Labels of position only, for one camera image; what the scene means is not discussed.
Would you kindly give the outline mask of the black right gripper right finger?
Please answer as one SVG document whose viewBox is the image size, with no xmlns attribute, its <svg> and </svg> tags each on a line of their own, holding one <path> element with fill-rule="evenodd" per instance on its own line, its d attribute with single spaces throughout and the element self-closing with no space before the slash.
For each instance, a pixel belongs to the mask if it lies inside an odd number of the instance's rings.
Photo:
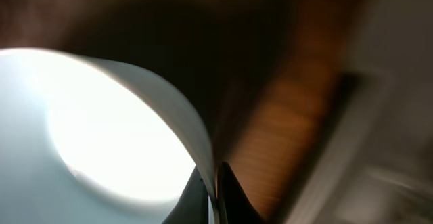
<svg viewBox="0 0 433 224">
<path fill-rule="evenodd" d="M 227 162 L 220 163 L 218 167 L 217 200 L 220 223 L 264 224 Z"/>
</svg>

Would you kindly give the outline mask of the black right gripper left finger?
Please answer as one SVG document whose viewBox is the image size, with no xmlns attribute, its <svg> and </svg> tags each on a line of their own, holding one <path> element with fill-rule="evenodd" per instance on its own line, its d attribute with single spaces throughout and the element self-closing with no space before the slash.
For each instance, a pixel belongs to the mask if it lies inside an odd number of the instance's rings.
<svg viewBox="0 0 433 224">
<path fill-rule="evenodd" d="M 208 191 L 197 168 L 163 224 L 208 224 Z"/>
</svg>

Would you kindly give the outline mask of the light blue small bowl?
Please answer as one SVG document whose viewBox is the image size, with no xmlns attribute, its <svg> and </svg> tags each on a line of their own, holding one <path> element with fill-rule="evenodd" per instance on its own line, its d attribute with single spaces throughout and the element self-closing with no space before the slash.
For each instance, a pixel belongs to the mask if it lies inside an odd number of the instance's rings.
<svg viewBox="0 0 433 224">
<path fill-rule="evenodd" d="M 163 223 L 197 168 L 218 223 L 200 115 L 145 68 L 1 50 L 1 222 Z"/>
</svg>

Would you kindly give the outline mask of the grey plastic dishwasher rack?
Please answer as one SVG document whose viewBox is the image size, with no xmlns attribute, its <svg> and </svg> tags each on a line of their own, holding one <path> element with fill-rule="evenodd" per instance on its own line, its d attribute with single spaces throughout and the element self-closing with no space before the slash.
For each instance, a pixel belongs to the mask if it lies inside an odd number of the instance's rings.
<svg viewBox="0 0 433 224">
<path fill-rule="evenodd" d="M 432 192 L 432 0 L 370 0 L 346 60 L 359 86 L 282 223 L 386 223 Z"/>
</svg>

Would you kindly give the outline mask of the dark brown serving tray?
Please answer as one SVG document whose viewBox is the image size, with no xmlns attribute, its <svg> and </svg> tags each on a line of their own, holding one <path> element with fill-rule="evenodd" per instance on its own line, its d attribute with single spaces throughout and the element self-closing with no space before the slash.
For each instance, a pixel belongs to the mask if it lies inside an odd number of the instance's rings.
<svg viewBox="0 0 433 224">
<path fill-rule="evenodd" d="M 226 17 L 195 1 L 140 0 L 86 21 L 62 50 L 146 68 L 193 104 L 222 159 L 278 65 L 290 0 L 249 1 Z"/>
</svg>

